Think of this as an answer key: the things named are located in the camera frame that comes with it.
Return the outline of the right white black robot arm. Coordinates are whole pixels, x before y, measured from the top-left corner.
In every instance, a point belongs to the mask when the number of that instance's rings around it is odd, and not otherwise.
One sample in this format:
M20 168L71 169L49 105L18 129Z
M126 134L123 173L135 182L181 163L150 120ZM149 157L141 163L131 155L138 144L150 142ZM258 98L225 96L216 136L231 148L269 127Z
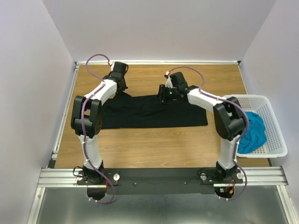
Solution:
M215 129L221 138L221 154L211 173L221 183L231 179L237 171L236 151L240 138L249 127L248 117L238 99L219 97L196 86L179 89L164 84L159 86L158 96L163 104L171 100L182 100L213 113Z

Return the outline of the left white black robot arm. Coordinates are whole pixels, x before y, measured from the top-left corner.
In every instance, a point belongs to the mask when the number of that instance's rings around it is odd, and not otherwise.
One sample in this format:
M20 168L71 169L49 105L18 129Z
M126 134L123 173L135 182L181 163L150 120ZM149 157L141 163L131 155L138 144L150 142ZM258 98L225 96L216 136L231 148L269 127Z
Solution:
M77 176L79 181L101 184L109 182L103 174L103 160L99 150L98 134L102 128L102 107L114 94L127 89L125 75L128 65L108 62L110 72L100 78L100 84L84 96L76 96L73 101L71 128L81 141L84 165Z

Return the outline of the black t shirt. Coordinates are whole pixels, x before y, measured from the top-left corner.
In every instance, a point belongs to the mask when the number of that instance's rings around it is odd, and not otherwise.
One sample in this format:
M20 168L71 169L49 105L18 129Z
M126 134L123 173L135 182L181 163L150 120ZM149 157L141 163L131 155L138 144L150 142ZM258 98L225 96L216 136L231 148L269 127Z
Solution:
M206 110L174 100L161 104L157 95L132 97L125 92L102 107L102 129L166 128L208 125Z

